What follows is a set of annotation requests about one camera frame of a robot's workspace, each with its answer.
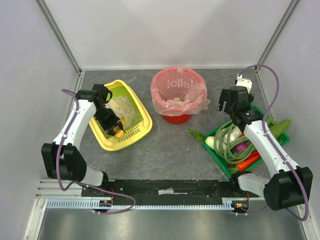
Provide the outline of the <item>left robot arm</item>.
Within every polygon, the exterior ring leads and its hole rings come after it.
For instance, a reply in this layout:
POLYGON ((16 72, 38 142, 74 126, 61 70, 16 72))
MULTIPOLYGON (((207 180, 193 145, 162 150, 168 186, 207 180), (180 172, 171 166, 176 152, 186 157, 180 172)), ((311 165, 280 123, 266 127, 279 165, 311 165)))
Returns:
POLYGON ((50 179, 56 179, 66 191, 63 181, 108 189, 107 173, 90 168, 79 152, 79 147, 90 120, 97 121, 109 136, 119 138, 124 131, 124 119, 106 105, 113 93, 103 84, 95 84, 91 90, 74 93, 63 89, 74 100, 73 109, 60 133, 51 143, 44 143, 41 155, 45 171, 50 179))

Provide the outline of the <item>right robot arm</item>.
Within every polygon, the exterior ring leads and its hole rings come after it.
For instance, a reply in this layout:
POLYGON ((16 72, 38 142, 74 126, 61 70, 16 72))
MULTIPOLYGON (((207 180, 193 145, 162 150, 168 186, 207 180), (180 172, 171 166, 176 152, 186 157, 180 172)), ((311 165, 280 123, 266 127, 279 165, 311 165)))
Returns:
POLYGON ((263 197, 273 211, 302 204, 307 210, 313 173, 286 153, 263 120, 265 115, 252 107, 253 99, 246 87, 233 86, 221 91, 217 107, 253 144, 270 174, 269 179, 250 172, 237 174, 239 188, 263 197))

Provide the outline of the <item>orange litter scoop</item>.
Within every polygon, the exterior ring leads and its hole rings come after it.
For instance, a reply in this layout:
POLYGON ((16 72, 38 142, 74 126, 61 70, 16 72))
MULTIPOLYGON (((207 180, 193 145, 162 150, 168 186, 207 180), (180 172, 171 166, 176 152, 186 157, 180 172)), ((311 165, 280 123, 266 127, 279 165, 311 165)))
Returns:
POLYGON ((125 134, 124 125, 126 124, 126 120, 124 116, 119 118, 117 125, 114 127, 115 137, 120 138, 125 134))

